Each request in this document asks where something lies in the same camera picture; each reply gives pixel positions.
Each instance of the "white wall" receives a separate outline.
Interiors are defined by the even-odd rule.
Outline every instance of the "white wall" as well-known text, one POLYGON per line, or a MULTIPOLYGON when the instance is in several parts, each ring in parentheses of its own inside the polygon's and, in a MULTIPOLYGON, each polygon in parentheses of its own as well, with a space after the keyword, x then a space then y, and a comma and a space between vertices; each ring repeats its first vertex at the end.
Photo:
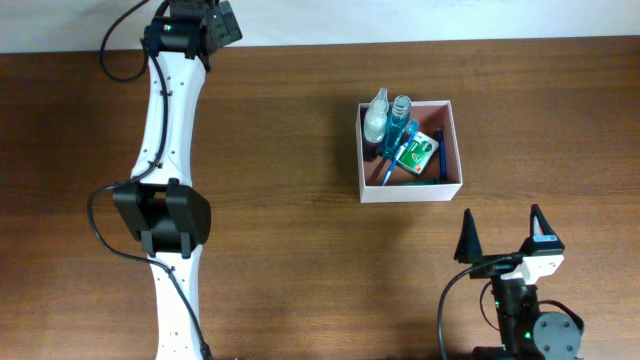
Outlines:
MULTIPOLYGON (((0 52, 95 50, 137 0, 0 0, 0 52)), ((160 0, 110 48, 139 48, 160 0)), ((240 46, 639 35, 640 0, 232 0, 240 46)))

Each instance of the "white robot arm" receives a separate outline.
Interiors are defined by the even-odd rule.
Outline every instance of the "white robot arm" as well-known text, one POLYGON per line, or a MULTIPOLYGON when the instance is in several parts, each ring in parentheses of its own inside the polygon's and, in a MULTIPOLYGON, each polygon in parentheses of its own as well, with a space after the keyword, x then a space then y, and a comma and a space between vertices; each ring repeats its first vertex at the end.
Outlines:
MULTIPOLYGON (((105 36, 101 56, 115 26, 147 1, 116 21, 105 36)), ((157 360, 211 357, 199 325, 198 301, 198 265, 209 236, 211 208, 191 188, 191 138, 198 96, 211 70, 210 56, 241 38, 227 1, 162 2, 142 40, 152 60, 151 90, 144 139, 131 180, 100 189, 89 199, 89 220, 103 245, 116 255, 151 265, 158 310, 157 360), (165 17, 167 9, 170 16, 165 17), (114 203, 132 236, 142 243, 147 259, 114 250, 97 231, 93 201, 108 190, 113 190, 114 203)), ((142 74, 117 79, 105 72, 119 81, 142 74)))

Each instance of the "brown wooden surface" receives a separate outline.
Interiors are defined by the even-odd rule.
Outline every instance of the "brown wooden surface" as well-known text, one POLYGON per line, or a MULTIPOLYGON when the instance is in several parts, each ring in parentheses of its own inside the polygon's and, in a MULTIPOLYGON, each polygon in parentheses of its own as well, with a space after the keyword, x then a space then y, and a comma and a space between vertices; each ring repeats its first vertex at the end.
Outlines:
MULTIPOLYGON (((109 62, 122 74, 139 61, 109 62)), ((463 268, 464 209, 496 253, 520 246, 539 203, 567 247, 540 298, 583 316, 587 359, 638 358, 640 38, 239 48, 214 61, 192 169, 213 207, 200 303, 215 355, 431 358, 438 297, 463 268), (359 204, 356 104, 381 86, 452 101, 464 175, 452 202, 359 204)), ((107 253, 85 213, 89 192, 134 164, 148 77, 113 83, 96 53, 4 55, 0 72, 0 358, 152 359, 150 270, 107 253)), ((140 253, 108 199, 97 212, 115 247, 140 253)), ((483 285, 465 279, 448 298, 452 352, 499 345, 483 285)))

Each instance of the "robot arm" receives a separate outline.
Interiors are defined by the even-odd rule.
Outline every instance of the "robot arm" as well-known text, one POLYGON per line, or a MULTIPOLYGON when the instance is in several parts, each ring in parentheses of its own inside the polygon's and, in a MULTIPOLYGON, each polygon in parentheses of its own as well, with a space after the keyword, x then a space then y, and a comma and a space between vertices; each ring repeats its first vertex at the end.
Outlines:
POLYGON ((552 275, 560 266, 564 249, 538 205, 533 205, 530 236, 520 250, 485 256, 471 211, 465 212, 454 259, 473 264, 477 270, 470 272, 472 279, 491 280, 502 340, 502 347, 474 348, 474 360, 577 359, 584 322, 557 301, 538 301, 535 286, 540 277, 552 275), (559 307, 564 314, 541 312, 541 304, 559 307))
POLYGON ((167 278, 165 269, 151 266, 158 310, 157 360, 208 356, 208 349, 201 348, 198 325, 198 265, 209 236, 211 208, 191 188, 191 138, 198 96, 211 70, 210 56, 241 38, 226 1, 165 1, 145 29, 143 41, 154 61, 149 66, 144 139, 131 177, 146 175, 114 189, 113 200, 148 259, 172 269, 173 277, 167 278), (164 16, 167 8, 169 17, 164 16))

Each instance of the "white box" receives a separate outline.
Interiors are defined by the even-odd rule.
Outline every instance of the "white box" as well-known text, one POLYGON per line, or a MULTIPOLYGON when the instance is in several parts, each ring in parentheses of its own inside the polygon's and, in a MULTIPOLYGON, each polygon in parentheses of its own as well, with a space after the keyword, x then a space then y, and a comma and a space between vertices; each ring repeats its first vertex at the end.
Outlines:
POLYGON ((419 177, 404 171, 399 166, 393 170, 386 186, 379 186, 391 161, 378 157, 373 162, 363 159, 362 122, 369 104, 359 104, 356 114, 356 143, 358 147, 358 177, 361 203, 450 201, 462 187, 462 167, 458 153, 458 141, 453 125, 450 101, 418 101, 411 103, 411 118, 420 123, 420 131, 433 137, 437 128, 443 128, 447 160, 447 181, 438 185, 404 185, 402 183, 432 179, 439 176, 438 153, 419 177))

